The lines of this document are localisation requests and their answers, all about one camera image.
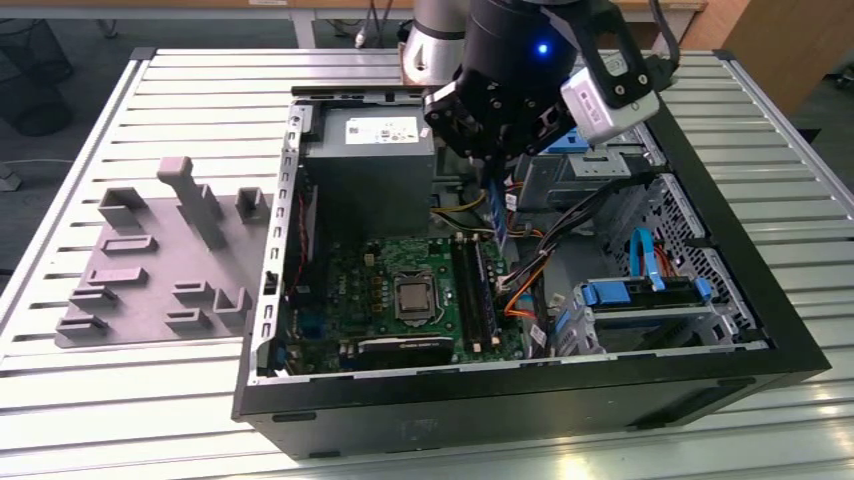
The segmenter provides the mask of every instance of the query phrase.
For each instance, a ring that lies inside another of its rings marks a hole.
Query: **ram slot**
[[[477,272],[477,300],[480,307],[480,319],[483,322],[483,341],[487,345],[496,346],[497,339],[497,321],[495,318],[495,301],[492,300],[492,287],[489,286],[489,277],[485,270],[485,259],[480,243],[473,241],[469,244],[473,251]]]
[[[456,300],[463,340],[465,348],[479,353],[496,344],[495,309],[485,267],[480,257],[477,242],[468,238],[455,238],[451,248],[453,278],[456,280]]]

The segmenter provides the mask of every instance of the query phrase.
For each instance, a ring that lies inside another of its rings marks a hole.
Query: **cpu socket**
[[[395,275],[395,318],[409,327],[420,327],[436,317],[433,277],[429,270]]]

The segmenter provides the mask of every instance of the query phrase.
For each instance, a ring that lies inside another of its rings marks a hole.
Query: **white table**
[[[707,53],[686,54],[663,96],[832,363],[807,383],[683,428],[297,464],[229,419],[238,338],[53,345],[104,189],[169,195],[157,158],[189,155],[216,192],[272,192],[291,86],[399,84],[396,62],[395,51],[162,50],[128,64],[0,297],[0,475],[851,478],[854,202],[738,64]]]

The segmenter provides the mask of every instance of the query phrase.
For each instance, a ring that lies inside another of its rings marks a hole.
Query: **open computer tower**
[[[233,404],[288,455],[682,425],[828,368],[663,105],[595,150],[568,137],[519,161],[499,246],[420,91],[293,95]],[[543,267],[549,321],[508,315],[533,232],[639,170]]]

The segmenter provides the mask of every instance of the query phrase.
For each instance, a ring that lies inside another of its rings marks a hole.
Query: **wastebasket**
[[[53,85],[74,71],[46,20],[0,19],[0,52],[40,84]]]
[[[70,108],[53,85],[37,82],[0,50],[0,119],[21,135],[49,135],[70,123]]]

